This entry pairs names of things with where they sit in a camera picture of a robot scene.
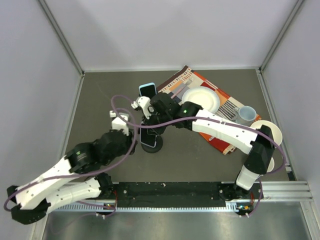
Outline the purple case phone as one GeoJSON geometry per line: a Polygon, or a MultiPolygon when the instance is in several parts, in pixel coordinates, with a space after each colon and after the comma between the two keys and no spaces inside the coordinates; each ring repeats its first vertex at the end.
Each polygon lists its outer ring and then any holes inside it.
{"type": "Polygon", "coordinates": [[[155,148],[157,144],[157,136],[148,134],[148,129],[147,128],[140,128],[140,143],[144,146],[150,147],[150,148],[155,148]]]}

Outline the blue case phone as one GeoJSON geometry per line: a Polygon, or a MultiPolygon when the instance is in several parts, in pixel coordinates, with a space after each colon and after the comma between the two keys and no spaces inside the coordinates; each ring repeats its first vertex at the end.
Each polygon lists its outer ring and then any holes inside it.
{"type": "Polygon", "coordinates": [[[148,97],[150,99],[158,93],[154,82],[142,84],[138,87],[138,90],[141,97],[148,97]]]}

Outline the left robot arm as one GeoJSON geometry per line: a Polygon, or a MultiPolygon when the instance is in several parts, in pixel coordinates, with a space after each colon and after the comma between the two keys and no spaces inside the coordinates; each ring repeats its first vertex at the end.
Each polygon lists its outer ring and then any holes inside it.
{"type": "Polygon", "coordinates": [[[8,197],[15,203],[10,209],[11,218],[29,225],[65,205],[109,198],[114,185],[111,177],[99,170],[117,157],[133,154],[136,144],[133,130],[110,130],[99,139],[76,145],[31,183],[7,188],[8,197]]]}

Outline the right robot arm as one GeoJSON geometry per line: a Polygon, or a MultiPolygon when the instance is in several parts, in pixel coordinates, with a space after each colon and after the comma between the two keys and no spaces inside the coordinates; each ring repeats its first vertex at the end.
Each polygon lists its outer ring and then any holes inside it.
{"type": "Polygon", "coordinates": [[[179,104],[167,93],[158,93],[152,98],[141,96],[137,103],[144,115],[142,122],[150,135],[161,135],[171,125],[210,135],[247,154],[233,186],[219,191],[227,201],[245,198],[251,193],[254,183],[274,169],[273,154],[280,141],[274,139],[278,127],[270,121],[257,128],[248,127],[222,118],[193,101],[179,104]]]}

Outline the colourful patterned cloth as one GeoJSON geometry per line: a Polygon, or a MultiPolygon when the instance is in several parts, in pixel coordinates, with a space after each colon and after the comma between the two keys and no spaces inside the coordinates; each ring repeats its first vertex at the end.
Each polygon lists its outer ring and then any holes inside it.
{"type": "Polygon", "coordinates": [[[158,92],[174,96],[174,101],[181,105],[183,94],[189,89],[200,86],[214,90],[219,96],[220,107],[215,113],[219,117],[232,121],[235,118],[235,108],[244,106],[241,102],[224,92],[221,88],[211,83],[187,65],[171,76],[168,80],[158,85],[156,89],[158,92]]]}

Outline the white paper plate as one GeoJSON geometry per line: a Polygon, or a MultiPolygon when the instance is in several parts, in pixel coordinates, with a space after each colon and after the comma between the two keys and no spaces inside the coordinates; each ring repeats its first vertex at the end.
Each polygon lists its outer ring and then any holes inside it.
{"type": "Polygon", "coordinates": [[[202,106],[203,109],[211,113],[216,113],[220,107],[218,94],[205,86],[198,86],[188,89],[182,96],[182,103],[192,102],[202,106]]]}

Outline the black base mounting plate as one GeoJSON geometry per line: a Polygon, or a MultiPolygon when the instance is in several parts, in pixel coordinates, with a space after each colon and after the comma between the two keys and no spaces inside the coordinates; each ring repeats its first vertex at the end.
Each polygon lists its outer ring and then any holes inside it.
{"type": "Polygon", "coordinates": [[[122,208],[225,207],[219,182],[119,182],[114,185],[122,208]]]}

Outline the light blue mug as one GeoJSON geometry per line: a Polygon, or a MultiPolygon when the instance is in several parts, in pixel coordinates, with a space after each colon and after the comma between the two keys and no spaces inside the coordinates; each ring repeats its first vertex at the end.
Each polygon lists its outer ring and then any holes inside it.
{"type": "Polygon", "coordinates": [[[234,122],[244,126],[250,126],[257,117],[257,112],[251,106],[236,107],[234,109],[234,122]]]}

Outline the white bowl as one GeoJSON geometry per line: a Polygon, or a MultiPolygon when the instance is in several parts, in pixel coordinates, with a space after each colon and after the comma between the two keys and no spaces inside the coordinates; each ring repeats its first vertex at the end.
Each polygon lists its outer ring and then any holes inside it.
{"type": "Polygon", "coordinates": [[[274,142],[279,146],[282,144],[283,134],[277,125],[267,120],[257,120],[253,122],[250,127],[257,130],[260,129],[261,126],[269,127],[271,129],[274,142]]]}

